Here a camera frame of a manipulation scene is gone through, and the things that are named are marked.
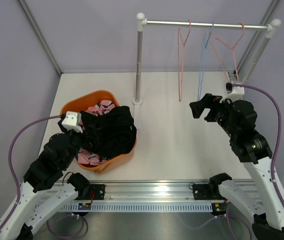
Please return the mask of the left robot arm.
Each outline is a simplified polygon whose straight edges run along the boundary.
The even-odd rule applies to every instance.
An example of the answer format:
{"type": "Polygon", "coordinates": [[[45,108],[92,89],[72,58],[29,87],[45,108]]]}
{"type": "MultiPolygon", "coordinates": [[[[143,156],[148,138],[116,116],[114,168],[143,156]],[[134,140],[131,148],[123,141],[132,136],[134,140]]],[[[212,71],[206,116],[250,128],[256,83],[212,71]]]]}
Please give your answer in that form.
{"type": "Polygon", "coordinates": [[[36,204],[72,163],[84,144],[81,114],[68,111],[59,115],[65,130],[50,137],[42,153],[30,165],[23,181],[13,174],[17,195],[0,218],[0,240],[31,240],[57,211],[73,200],[94,200],[94,190],[81,173],[73,173],[67,182],[40,206],[36,204]]]}

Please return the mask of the blue hanger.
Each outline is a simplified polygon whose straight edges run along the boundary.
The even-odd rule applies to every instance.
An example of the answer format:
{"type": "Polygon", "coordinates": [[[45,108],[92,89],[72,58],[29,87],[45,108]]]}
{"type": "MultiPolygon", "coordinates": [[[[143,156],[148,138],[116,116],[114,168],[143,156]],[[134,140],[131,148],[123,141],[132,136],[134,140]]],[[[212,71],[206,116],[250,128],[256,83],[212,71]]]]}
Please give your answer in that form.
{"type": "Polygon", "coordinates": [[[212,30],[214,28],[214,22],[211,23],[211,29],[208,35],[204,34],[202,39],[202,46],[201,46],[201,56],[200,56],[200,71],[199,71],[199,78],[198,78],[198,90],[197,90],[197,100],[201,99],[202,89],[203,89],[203,80],[204,80],[204,71],[205,71],[205,64],[207,58],[207,49],[209,40],[212,34],[212,30]]]}

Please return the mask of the pink patterned shorts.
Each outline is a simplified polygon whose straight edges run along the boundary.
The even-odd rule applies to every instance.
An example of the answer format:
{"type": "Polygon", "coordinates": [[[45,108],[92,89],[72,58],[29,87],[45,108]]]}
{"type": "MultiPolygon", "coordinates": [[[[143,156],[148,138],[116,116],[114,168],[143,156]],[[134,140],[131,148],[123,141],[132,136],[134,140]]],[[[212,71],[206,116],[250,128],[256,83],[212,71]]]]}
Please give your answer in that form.
{"type": "MultiPolygon", "coordinates": [[[[115,107],[116,105],[114,104],[114,102],[112,102],[111,100],[104,99],[94,106],[89,106],[87,110],[85,110],[85,112],[98,117],[109,113],[115,107]]],[[[95,167],[106,163],[110,159],[111,158],[109,157],[103,157],[96,153],[81,148],[78,154],[73,159],[73,162],[82,165],[89,165],[90,167],[95,167]]]]}

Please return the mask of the black shorts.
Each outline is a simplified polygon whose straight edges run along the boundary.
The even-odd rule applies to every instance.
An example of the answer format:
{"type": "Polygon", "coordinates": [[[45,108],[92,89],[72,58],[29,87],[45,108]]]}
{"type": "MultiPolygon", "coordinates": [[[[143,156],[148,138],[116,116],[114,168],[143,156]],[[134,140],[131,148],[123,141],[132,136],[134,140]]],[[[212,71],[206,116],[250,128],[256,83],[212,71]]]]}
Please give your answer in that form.
{"type": "MultiPolygon", "coordinates": [[[[95,126],[102,128],[101,153],[98,154],[101,157],[114,158],[128,154],[132,150],[137,137],[137,128],[128,106],[116,106],[109,113],[96,116],[95,126]]],[[[89,152],[92,152],[90,143],[88,144],[89,152]]]]}

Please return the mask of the pink hanger of black shorts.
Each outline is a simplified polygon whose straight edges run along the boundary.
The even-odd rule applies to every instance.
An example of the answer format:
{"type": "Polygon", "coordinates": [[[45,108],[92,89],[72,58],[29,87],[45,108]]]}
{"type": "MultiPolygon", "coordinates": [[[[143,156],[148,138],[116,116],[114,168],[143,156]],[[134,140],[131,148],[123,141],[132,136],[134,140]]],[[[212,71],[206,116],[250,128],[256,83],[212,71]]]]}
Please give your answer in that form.
{"type": "Polygon", "coordinates": [[[183,79],[184,79],[184,63],[186,56],[186,45],[190,36],[192,22],[188,20],[188,32],[183,37],[181,28],[177,30],[177,77],[178,77],[178,101],[183,99],[183,79]]]}

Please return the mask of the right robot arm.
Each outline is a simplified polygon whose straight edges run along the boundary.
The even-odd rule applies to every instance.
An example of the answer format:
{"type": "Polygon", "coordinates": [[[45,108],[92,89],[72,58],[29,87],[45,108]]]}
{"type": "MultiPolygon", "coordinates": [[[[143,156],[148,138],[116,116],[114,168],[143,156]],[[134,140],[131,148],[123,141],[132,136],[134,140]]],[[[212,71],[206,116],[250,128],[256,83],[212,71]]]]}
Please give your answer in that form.
{"type": "Polygon", "coordinates": [[[255,129],[257,113],[253,105],[207,93],[189,106],[195,119],[208,109],[205,121],[217,123],[229,136],[231,150],[251,176],[262,203],[241,190],[226,173],[209,179],[210,196],[231,202],[251,223],[258,240],[284,240],[284,189],[272,167],[275,153],[255,129]]]}

